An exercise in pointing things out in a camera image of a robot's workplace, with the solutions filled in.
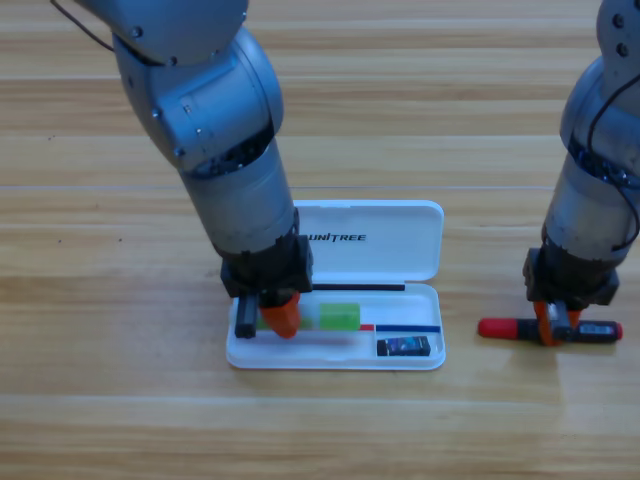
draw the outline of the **red cap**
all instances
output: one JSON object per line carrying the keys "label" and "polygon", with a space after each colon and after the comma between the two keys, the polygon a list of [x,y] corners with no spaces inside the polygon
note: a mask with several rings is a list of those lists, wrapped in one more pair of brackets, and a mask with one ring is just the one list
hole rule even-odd
{"label": "red cap", "polygon": [[518,321],[515,318],[483,318],[478,323],[478,334],[485,338],[518,339]]}

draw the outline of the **red pen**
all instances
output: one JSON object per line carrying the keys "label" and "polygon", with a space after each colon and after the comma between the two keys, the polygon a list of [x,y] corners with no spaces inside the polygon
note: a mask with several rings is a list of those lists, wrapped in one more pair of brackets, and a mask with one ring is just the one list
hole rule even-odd
{"label": "red pen", "polygon": [[[478,334],[485,338],[530,340],[540,342],[538,321],[522,318],[483,318],[478,323]],[[615,343],[622,340],[622,325],[618,322],[584,320],[578,323],[567,342]]]}

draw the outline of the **wood grain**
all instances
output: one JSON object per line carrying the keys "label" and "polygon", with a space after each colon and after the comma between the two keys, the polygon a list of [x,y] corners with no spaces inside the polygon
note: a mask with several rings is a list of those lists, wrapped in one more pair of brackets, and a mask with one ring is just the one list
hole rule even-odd
{"label": "wood grain", "polygon": [[625,322],[616,347],[475,334],[532,313],[522,264],[599,3],[251,4],[294,196],[446,212],[448,359],[415,374],[230,368],[220,261],[113,57],[47,2],[0,0],[0,478],[639,478],[640,253],[589,311]]}

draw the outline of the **logo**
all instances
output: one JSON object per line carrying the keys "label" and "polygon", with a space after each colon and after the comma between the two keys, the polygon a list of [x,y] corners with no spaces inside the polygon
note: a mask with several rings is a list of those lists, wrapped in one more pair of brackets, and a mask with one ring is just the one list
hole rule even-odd
{"label": "logo", "polygon": [[326,235],[309,235],[309,240],[317,242],[366,242],[366,235],[334,235],[327,233]]}

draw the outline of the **small box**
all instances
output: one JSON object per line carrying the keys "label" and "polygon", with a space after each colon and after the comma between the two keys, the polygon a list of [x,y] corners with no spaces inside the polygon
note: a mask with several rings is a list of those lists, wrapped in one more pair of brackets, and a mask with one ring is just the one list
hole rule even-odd
{"label": "small box", "polygon": [[[327,370],[433,370],[446,358],[438,294],[425,283],[440,264],[442,208],[426,200],[297,201],[300,232],[314,256],[313,283],[300,304],[358,303],[362,324],[385,331],[299,331],[290,340],[259,331],[235,337],[237,300],[230,311],[227,359],[238,368]],[[326,290],[327,285],[375,285],[380,290]],[[399,330],[393,331],[393,325]],[[429,356],[377,354],[378,340],[427,335]]]}

